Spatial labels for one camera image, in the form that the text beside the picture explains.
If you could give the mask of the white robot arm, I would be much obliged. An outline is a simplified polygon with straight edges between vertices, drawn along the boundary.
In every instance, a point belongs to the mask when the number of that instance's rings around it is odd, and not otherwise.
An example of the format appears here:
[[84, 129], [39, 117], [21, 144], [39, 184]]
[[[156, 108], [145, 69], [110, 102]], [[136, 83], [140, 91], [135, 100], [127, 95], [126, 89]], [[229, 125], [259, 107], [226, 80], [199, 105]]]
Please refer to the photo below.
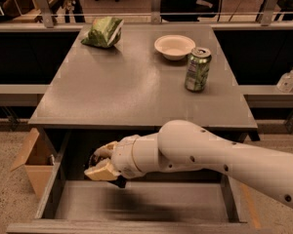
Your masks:
[[293, 209], [293, 153], [226, 140], [188, 121], [170, 121], [155, 134], [112, 141], [96, 149], [90, 162], [84, 175], [94, 181], [208, 169]]

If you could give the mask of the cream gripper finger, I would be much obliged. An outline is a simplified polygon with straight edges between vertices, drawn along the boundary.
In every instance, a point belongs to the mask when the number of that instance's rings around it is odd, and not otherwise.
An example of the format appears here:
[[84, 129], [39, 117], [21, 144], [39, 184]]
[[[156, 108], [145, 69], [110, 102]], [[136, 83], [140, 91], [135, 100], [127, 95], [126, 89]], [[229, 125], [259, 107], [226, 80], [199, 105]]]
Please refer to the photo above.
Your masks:
[[103, 145], [94, 152], [94, 155], [97, 158], [110, 158], [116, 148], [116, 145], [117, 141], [112, 141], [106, 145]]
[[92, 166], [84, 171], [84, 175], [94, 181], [117, 180], [120, 172], [116, 170], [109, 158], [103, 159], [96, 166]]

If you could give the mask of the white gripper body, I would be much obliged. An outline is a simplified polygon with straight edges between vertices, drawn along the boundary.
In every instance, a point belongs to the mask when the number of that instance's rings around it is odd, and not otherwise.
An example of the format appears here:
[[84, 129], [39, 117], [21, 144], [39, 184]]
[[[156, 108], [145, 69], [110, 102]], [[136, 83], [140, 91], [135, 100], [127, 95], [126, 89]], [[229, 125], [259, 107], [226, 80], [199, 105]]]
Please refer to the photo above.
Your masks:
[[116, 143], [111, 155], [113, 167], [125, 178], [135, 178], [144, 175], [135, 164], [133, 155], [133, 147], [138, 137], [138, 135], [124, 137]]

